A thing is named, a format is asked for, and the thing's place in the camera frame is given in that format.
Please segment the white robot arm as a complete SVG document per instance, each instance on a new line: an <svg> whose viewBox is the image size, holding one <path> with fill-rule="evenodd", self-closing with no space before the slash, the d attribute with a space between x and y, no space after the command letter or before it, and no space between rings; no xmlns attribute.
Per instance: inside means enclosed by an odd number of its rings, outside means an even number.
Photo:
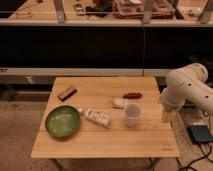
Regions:
<svg viewBox="0 0 213 171"><path fill-rule="evenodd" d="M205 84L208 71L200 63L172 70L166 76L167 87L160 99L166 111L179 111L188 100L213 115L213 88Z"/></svg>

